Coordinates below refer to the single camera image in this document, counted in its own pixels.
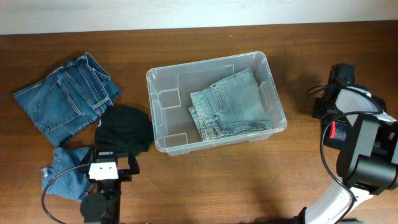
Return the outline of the black red garment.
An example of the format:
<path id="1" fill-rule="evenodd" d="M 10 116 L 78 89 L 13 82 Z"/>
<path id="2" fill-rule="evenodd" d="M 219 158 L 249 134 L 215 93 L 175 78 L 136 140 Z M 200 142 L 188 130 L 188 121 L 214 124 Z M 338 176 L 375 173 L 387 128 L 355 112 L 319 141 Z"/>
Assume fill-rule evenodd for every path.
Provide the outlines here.
<path id="1" fill-rule="evenodd" d="M 333 121 L 329 128 L 326 129 L 323 145 L 342 150 L 346 141 L 348 132 L 352 129 L 352 125 L 348 120 Z"/>

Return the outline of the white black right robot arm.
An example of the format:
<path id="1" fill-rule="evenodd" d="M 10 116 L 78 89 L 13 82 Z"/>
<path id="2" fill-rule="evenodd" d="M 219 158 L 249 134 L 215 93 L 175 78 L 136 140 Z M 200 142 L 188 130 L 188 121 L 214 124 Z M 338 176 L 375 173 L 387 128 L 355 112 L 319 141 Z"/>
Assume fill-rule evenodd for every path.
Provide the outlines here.
<path id="1" fill-rule="evenodd" d="M 293 223 L 346 223 L 359 204 L 397 188 L 397 120 L 383 99 L 355 82 L 354 67 L 332 65 L 312 116 L 321 124 L 320 157 L 333 179 L 326 192 Z"/>

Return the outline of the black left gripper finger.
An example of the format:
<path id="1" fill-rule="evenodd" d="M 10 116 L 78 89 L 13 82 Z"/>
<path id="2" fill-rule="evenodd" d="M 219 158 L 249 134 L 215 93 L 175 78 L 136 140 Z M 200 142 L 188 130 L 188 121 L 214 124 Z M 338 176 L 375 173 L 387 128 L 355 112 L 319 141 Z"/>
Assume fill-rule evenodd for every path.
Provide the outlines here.
<path id="1" fill-rule="evenodd" d="M 132 142 L 129 142 L 128 164 L 129 164 L 131 174 L 140 174 L 140 167 L 136 160 L 136 155 L 134 152 L 134 147 L 133 147 Z"/>
<path id="2" fill-rule="evenodd" d="M 91 145 L 87 151 L 87 153 L 85 154 L 85 156 L 83 157 L 83 159 L 81 160 L 81 164 L 88 164 L 93 160 L 94 154 L 95 154 L 95 146 Z"/>

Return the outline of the light blue jeans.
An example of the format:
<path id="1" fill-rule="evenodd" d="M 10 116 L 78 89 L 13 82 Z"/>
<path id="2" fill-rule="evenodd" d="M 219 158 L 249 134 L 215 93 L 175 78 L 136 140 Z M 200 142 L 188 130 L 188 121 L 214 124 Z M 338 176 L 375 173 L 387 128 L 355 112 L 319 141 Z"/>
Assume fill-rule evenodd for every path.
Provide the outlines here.
<path id="1" fill-rule="evenodd" d="M 190 94 L 189 107 L 204 141 L 272 129 L 253 70 L 246 68 Z"/>

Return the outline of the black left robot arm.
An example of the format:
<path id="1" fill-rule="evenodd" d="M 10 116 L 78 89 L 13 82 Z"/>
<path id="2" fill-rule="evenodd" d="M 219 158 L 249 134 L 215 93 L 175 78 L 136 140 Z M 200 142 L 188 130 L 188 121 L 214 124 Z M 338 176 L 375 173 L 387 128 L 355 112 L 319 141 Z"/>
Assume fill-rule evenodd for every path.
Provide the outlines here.
<path id="1" fill-rule="evenodd" d="M 96 192 L 81 202 L 80 213 L 84 223 L 115 224 L 120 222 L 121 186 L 140 173 L 132 152 L 105 150 L 91 146 L 79 169 L 86 179 L 96 185 Z"/>

